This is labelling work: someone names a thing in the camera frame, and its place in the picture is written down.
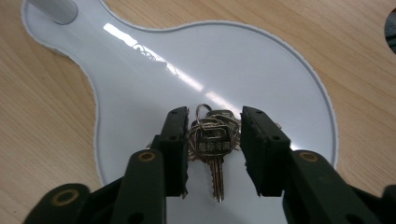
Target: black object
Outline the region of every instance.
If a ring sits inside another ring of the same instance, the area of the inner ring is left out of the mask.
[[[151,149],[132,155],[123,178],[93,193],[80,184],[53,189],[24,223],[166,223],[165,197],[187,193],[187,125],[187,107],[172,110]],[[289,223],[396,223],[396,185],[382,198],[350,187],[318,153],[292,151],[289,138],[258,109],[243,108],[241,147],[257,193],[284,192]]]

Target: wood grain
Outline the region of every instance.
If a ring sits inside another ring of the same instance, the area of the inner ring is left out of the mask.
[[[109,0],[134,24],[248,23],[279,36],[314,67],[337,116],[338,172],[380,195],[396,183],[396,55],[384,24],[396,1]],[[95,104],[84,74],[37,44],[21,0],[0,2],[0,220],[22,223],[50,189],[100,187],[93,158]]]

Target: bunch of keys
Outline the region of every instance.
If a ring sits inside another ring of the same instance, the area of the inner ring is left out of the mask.
[[[208,113],[200,119],[204,106]],[[230,110],[212,110],[209,105],[198,105],[196,121],[189,132],[189,161],[197,159],[209,164],[212,173],[213,196],[221,203],[224,200],[222,164],[224,156],[233,149],[240,149],[240,121]]]

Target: white cylinder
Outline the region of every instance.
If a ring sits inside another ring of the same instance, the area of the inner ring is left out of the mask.
[[[77,14],[78,8],[72,0],[27,0],[51,17],[53,21],[61,25],[72,22]]]

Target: wooden surface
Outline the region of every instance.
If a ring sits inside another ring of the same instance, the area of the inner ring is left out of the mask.
[[[248,23],[279,36],[314,67],[337,116],[337,170],[380,195],[396,184],[396,55],[384,38],[395,0],[110,0],[147,27],[191,21]],[[21,0],[0,2],[0,222],[22,223],[50,189],[100,187],[93,158],[95,104],[72,61],[37,44],[21,23]]]

